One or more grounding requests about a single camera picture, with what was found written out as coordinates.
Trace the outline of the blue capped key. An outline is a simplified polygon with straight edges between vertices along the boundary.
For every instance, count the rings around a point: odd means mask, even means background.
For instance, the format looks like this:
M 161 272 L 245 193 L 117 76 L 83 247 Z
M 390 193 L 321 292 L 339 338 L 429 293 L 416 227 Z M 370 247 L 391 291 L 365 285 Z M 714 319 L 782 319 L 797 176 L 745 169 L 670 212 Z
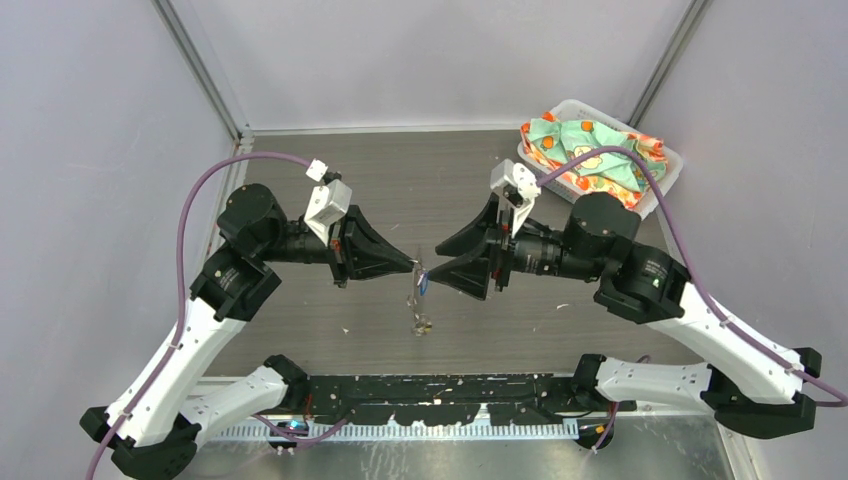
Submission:
M 423 270 L 418 279 L 418 293 L 421 296 L 424 296 L 429 287 L 429 271 Z

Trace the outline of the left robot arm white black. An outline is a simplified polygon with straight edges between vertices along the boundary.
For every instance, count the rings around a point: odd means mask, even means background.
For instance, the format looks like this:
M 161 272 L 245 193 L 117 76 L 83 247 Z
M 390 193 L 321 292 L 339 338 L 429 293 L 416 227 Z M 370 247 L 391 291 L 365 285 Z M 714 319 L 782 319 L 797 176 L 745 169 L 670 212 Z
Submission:
M 306 213 L 291 220 L 264 185 L 229 196 L 217 221 L 222 245 L 191 284 L 167 339 L 118 399 L 81 417 L 124 475 L 172 479 L 221 431 L 268 409 L 293 414 L 307 405 L 309 376 L 282 355 L 212 394 L 195 399 L 191 391 L 281 285 L 275 263 L 326 265 L 338 287 L 413 270 L 350 197 L 341 181 L 317 186 Z

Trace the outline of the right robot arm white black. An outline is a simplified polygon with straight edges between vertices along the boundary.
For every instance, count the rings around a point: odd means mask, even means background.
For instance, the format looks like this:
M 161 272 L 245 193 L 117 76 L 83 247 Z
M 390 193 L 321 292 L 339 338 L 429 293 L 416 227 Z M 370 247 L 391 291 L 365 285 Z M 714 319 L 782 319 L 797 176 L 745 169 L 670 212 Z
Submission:
M 717 319 L 687 268 L 663 250 L 636 240 L 641 219 L 604 193 L 583 196 L 565 226 L 533 219 L 515 227 L 491 196 L 466 227 L 438 245 L 445 262 L 428 279 L 473 298 L 503 289 L 527 273 L 596 283 L 597 304 L 609 313 L 663 333 L 700 357 L 692 365 L 638 364 L 583 355 L 571 397 L 584 410 L 626 401 L 655 402 L 710 413 L 722 426 L 756 439 L 812 429 L 816 405 L 802 391 L 817 377 L 821 355 L 767 339 Z

